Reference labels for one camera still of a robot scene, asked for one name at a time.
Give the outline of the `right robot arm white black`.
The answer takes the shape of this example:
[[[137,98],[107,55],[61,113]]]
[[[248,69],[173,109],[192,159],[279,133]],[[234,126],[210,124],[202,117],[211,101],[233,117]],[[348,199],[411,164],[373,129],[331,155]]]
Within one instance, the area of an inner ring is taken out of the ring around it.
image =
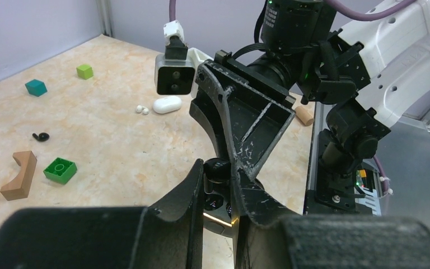
[[[189,55],[276,99],[298,85],[302,104],[332,105],[317,189],[340,196],[340,180],[430,90],[430,1],[383,1],[369,13],[337,1],[266,1],[254,44],[214,59],[194,48]]]

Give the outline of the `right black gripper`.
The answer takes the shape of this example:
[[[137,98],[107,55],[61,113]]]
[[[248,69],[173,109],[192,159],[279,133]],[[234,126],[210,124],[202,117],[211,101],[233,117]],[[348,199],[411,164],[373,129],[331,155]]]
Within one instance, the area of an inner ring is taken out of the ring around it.
[[[295,117],[296,57],[264,53],[248,65],[219,50],[197,68],[189,114],[217,157],[255,179]]]

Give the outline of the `black earbud charging case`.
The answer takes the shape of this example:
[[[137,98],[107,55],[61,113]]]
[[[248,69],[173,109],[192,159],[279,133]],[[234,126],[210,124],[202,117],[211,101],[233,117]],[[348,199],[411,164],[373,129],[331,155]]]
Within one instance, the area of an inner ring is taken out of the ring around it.
[[[228,160],[215,157],[203,164],[204,169],[204,228],[233,238],[235,229],[232,228],[232,206],[230,179],[224,179],[231,172]]]

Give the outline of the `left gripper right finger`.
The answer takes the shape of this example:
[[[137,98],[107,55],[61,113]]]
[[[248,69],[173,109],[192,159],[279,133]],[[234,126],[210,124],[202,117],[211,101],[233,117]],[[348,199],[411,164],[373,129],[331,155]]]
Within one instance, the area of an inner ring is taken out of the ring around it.
[[[430,230],[404,217],[301,216],[232,171],[236,268],[430,268]]]

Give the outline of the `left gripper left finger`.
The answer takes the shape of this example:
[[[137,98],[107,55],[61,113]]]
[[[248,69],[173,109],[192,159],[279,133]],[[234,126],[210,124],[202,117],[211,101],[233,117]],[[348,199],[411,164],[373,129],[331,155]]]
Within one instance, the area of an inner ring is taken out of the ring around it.
[[[201,268],[203,161],[151,206],[25,208],[0,227],[0,268]]]

